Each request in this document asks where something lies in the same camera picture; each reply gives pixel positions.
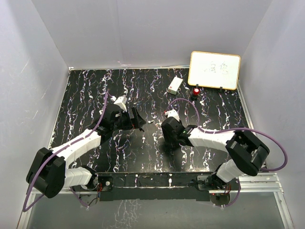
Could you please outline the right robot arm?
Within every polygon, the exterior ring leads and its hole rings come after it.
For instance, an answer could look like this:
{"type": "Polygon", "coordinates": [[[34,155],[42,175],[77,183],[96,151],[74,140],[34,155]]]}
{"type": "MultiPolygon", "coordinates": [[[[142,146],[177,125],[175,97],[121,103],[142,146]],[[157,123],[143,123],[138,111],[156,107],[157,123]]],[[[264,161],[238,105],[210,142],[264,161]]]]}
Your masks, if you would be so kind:
{"type": "Polygon", "coordinates": [[[182,125],[174,117],[162,123],[165,143],[176,146],[207,147],[228,153],[231,157],[204,180],[194,180],[197,187],[224,189],[241,175],[256,176],[270,153],[269,148],[251,131],[235,130],[220,134],[208,133],[195,125],[182,125]]]}

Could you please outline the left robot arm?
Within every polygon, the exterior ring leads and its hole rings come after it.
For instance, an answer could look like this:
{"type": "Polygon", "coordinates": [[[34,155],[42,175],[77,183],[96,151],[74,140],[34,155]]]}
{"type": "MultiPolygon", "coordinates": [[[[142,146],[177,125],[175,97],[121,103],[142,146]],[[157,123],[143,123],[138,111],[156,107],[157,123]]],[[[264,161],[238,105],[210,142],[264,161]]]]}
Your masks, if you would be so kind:
{"type": "Polygon", "coordinates": [[[52,148],[38,150],[26,176],[29,185],[48,198],[55,197],[62,189],[82,186],[94,190],[98,186],[96,171],[88,166],[70,168],[70,164],[88,151],[99,147],[112,137],[116,130],[143,130],[146,121],[135,107],[130,117],[116,104],[106,106],[102,117],[93,122],[82,134],[69,142],[52,148]]]}

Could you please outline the red emergency button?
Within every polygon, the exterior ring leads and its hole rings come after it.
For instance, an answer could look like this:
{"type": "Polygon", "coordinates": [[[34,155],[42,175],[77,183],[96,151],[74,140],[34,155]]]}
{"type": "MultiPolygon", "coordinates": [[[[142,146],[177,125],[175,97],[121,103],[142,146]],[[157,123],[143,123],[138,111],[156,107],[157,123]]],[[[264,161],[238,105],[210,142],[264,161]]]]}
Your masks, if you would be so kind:
{"type": "Polygon", "coordinates": [[[199,93],[200,93],[200,89],[199,88],[194,88],[192,96],[191,96],[191,100],[196,101],[198,99],[199,93]]]}

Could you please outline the white cardboard box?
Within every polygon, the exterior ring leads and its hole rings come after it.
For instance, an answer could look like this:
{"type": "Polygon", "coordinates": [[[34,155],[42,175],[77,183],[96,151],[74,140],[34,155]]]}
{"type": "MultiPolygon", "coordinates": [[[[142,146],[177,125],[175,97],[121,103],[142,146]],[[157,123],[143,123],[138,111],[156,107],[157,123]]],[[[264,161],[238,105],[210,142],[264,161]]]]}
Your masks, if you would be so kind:
{"type": "Polygon", "coordinates": [[[174,77],[172,82],[170,83],[170,85],[167,88],[167,92],[173,95],[177,94],[177,91],[179,89],[179,87],[181,86],[183,82],[183,79],[179,78],[179,77],[174,77]]]}

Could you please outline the black front mounting bar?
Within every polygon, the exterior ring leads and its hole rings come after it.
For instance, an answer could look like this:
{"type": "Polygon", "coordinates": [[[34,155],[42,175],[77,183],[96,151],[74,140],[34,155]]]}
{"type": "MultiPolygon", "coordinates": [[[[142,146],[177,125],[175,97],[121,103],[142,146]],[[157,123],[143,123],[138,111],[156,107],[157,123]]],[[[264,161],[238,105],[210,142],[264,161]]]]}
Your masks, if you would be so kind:
{"type": "Polygon", "coordinates": [[[209,201],[211,187],[202,184],[210,173],[97,173],[99,201],[115,200],[183,200],[209,201]]]}

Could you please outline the white board yellow frame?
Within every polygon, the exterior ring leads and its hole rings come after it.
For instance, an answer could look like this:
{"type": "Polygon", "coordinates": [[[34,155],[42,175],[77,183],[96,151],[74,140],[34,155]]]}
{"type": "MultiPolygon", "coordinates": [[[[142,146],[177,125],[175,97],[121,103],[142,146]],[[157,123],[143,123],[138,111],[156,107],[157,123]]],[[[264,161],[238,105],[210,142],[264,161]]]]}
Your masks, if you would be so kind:
{"type": "Polygon", "coordinates": [[[240,64],[239,55],[193,51],[190,57],[188,84],[236,90],[240,64]]]}

